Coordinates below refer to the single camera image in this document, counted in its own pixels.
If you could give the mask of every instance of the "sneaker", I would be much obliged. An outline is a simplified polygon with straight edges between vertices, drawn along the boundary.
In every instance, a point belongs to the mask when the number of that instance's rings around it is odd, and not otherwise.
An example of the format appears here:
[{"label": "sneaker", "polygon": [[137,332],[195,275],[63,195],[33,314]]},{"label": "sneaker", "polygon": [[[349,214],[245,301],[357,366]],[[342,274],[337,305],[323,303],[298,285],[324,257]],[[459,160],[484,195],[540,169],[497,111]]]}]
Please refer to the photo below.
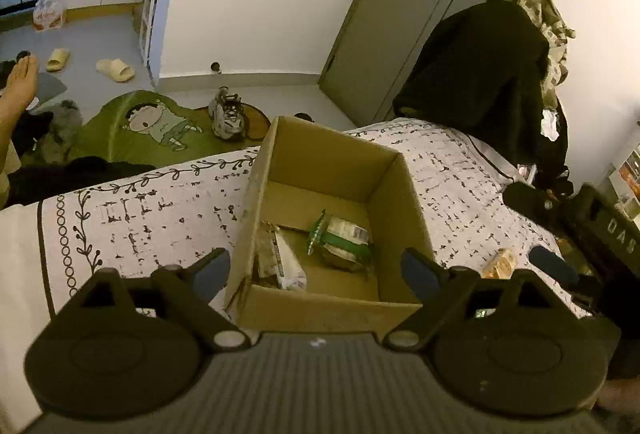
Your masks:
[{"label": "sneaker", "polygon": [[238,94],[228,94],[226,87],[220,87],[209,103],[209,116],[213,120],[213,134],[219,138],[244,138],[244,110]]}]

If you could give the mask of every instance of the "gray floor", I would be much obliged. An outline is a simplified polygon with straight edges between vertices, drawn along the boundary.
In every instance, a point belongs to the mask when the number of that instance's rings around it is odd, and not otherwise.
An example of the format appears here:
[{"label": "gray floor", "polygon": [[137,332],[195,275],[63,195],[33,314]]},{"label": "gray floor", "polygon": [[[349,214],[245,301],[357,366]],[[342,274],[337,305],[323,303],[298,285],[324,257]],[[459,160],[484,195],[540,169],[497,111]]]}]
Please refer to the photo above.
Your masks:
[{"label": "gray floor", "polygon": [[[26,49],[40,60],[40,70],[55,48],[71,49],[66,67],[55,73],[65,83],[67,91],[50,103],[74,100],[84,120],[98,113],[100,107],[116,96],[132,90],[153,90],[138,48],[138,35],[129,16],[99,17],[79,20],[59,30],[37,33],[31,27],[21,27],[2,34],[0,59],[15,59]],[[102,58],[120,58],[136,71],[127,83],[116,83],[95,70]]]},{"label": "gray floor", "polygon": [[[67,91],[42,106],[74,100],[84,121],[94,117],[110,99],[132,90],[153,90],[148,72],[142,64],[138,35],[129,16],[110,16],[80,20],[59,30],[36,33],[30,26],[0,35],[0,60],[15,59],[27,49],[40,59],[40,68],[55,48],[68,48],[71,57],[66,67],[55,73]],[[136,71],[127,83],[115,83],[95,70],[102,58],[120,58]],[[320,91],[317,85],[241,87],[232,89],[242,101],[261,109],[270,119],[277,115],[306,112],[318,123],[337,130],[354,128],[353,123]],[[195,109],[208,105],[215,92],[200,90],[166,94],[178,104]]]}]

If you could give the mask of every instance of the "black device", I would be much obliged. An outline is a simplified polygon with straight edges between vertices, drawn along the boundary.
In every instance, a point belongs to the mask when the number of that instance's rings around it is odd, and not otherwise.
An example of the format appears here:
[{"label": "black device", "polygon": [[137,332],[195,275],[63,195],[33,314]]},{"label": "black device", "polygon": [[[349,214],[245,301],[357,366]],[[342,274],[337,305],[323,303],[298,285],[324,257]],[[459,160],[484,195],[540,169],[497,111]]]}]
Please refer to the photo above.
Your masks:
[{"label": "black device", "polygon": [[425,305],[381,342],[264,332],[252,345],[207,305],[221,257],[94,274],[26,355],[44,411],[26,432],[604,432],[586,409],[619,330],[578,320],[532,271],[481,279],[408,249],[402,276]]},{"label": "black device", "polygon": [[569,199],[555,199],[524,183],[509,185],[505,205],[529,217],[580,251],[591,274],[581,275],[550,252],[529,260],[573,296],[578,306],[609,318],[622,339],[609,366],[610,378],[640,376],[640,232],[591,185]]}]

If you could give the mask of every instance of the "patterned bedsheet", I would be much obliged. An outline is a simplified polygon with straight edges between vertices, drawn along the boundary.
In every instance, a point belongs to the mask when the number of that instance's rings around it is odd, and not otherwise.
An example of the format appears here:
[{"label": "patterned bedsheet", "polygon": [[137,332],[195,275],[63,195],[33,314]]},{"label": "patterned bedsheet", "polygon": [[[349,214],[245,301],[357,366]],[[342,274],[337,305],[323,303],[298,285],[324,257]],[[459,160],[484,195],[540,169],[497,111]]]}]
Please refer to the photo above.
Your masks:
[{"label": "patterned bedsheet", "polygon": [[[527,261],[537,244],[559,253],[554,237],[503,205],[502,186],[457,131],[396,119],[350,134],[405,155],[441,265],[480,270],[498,248],[510,247],[518,267],[535,270],[580,313]],[[188,266],[217,246],[231,251],[257,151],[211,156],[45,200],[39,232],[50,312],[100,267],[148,276],[160,265]]]}]

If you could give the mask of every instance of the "plastic bag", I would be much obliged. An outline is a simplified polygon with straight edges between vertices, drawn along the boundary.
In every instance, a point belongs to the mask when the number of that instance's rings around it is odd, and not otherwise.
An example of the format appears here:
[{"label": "plastic bag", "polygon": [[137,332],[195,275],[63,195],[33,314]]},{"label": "plastic bag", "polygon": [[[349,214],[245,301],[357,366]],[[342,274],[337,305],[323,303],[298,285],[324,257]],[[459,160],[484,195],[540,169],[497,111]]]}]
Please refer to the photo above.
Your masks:
[{"label": "plastic bag", "polygon": [[306,245],[307,255],[316,246],[322,247],[322,259],[347,271],[367,267],[371,257],[369,232],[340,217],[327,215],[325,210],[311,229]]},{"label": "plastic bag", "polygon": [[306,274],[279,226],[260,222],[256,240],[258,277],[261,284],[304,291]]},{"label": "plastic bag", "polygon": [[33,10],[33,27],[36,31],[47,31],[65,25],[65,0],[38,0]]}]

